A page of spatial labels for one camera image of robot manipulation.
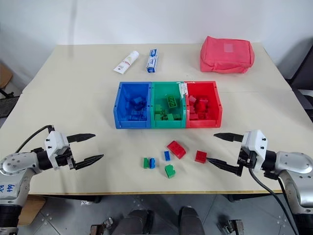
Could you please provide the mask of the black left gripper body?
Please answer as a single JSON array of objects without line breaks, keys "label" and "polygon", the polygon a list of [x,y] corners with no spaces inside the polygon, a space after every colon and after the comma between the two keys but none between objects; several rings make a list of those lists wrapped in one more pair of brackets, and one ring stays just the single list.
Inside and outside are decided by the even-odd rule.
[{"label": "black left gripper body", "polygon": [[58,166],[68,165],[69,169],[76,168],[76,162],[74,160],[70,147],[68,147],[63,154],[57,154],[55,159],[56,159]]}]

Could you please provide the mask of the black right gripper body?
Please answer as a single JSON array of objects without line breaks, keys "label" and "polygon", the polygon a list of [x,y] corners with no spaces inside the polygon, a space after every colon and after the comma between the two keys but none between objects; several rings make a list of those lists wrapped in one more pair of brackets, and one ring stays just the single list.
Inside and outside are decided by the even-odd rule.
[{"label": "black right gripper body", "polygon": [[237,164],[239,165],[237,175],[241,177],[244,167],[254,169],[256,165],[256,152],[241,148]]}]

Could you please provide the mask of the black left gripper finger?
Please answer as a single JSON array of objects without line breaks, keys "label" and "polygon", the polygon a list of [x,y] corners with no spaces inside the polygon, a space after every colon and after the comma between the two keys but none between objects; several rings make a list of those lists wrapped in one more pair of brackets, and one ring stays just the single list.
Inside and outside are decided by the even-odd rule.
[{"label": "black left gripper finger", "polygon": [[85,158],[83,161],[78,162],[78,163],[74,163],[74,169],[75,170],[79,170],[82,168],[85,168],[87,166],[90,166],[92,164],[94,164],[95,162],[97,162],[98,160],[100,160],[101,158],[104,157],[104,154],[101,155],[96,155],[96,156],[91,156],[88,158]]},{"label": "black left gripper finger", "polygon": [[91,139],[93,137],[95,137],[95,134],[75,134],[75,135],[71,135],[71,136],[67,136],[67,141],[68,143],[72,143],[72,142],[81,142],[81,141],[86,141],[88,139]]}]

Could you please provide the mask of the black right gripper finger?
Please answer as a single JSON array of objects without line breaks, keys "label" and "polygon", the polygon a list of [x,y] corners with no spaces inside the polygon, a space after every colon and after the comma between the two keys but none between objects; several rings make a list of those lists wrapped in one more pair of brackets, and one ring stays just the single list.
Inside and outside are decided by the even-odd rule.
[{"label": "black right gripper finger", "polygon": [[235,175],[241,177],[241,166],[232,166],[227,164],[227,162],[215,159],[215,158],[207,158],[207,160],[218,167],[219,169],[228,171],[230,173],[234,173]]},{"label": "black right gripper finger", "polygon": [[225,140],[225,141],[237,141],[237,142],[242,142],[244,136],[239,135],[239,134],[234,134],[234,133],[216,133],[213,136]]}]

